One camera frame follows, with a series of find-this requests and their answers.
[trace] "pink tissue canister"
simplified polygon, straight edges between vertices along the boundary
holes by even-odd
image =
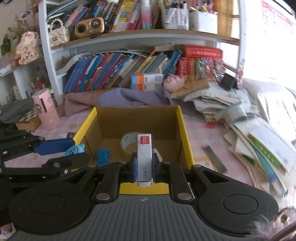
[[[44,129],[52,130],[59,125],[59,116],[55,109],[48,89],[43,89],[32,95],[33,102],[38,111]]]

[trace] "pink plush pig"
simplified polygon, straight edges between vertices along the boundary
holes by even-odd
[[[184,86],[184,76],[177,76],[173,74],[169,74],[168,77],[163,82],[163,87],[169,92],[175,92]]]

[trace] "bookshelf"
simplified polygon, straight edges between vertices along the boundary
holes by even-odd
[[[38,6],[40,37],[42,41],[47,72],[58,104],[63,103],[62,89],[66,75],[57,75],[56,70],[60,69],[63,64],[65,64],[65,62],[70,60],[73,56],[88,51],[90,53],[114,49],[152,51],[156,45],[164,45],[169,43],[195,44],[216,47],[218,42],[222,42],[239,47],[237,66],[239,66],[239,64],[244,61],[246,41],[245,0],[239,0],[240,14],[233,16],[233,18],[240,19],[240,39],[198,31],[179,29],[150,29],[107,33],[99,35],[95,38],[87,37],[70,41],[53,48],[50,47],[48,25],[46,22],[47,4],[53,3],[51,1],[42,0]],[[235,67],[226,67],[234,73],[237,72]]]

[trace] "white pen holder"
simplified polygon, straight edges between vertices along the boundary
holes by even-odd
[[[191,12],[189,14],[189,29],[218,34],[218,16],[208,12]]]
[[[187,9],[164,9],[161,11],[161,20],[165,29],[189,30],[189,11]]]

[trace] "white handbag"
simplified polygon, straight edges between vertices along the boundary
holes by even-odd
[[[55,30],[52,30],[54,22],[59,22],[61,27]],[[60,20],[59,18],[54,19],[50,24],[50,28],[49,28],[50,47],[53,47],[62,43],[66,43],[69,41],[70,41],[70,35],[69,35],[68,27],[64,26],[63,21]]]

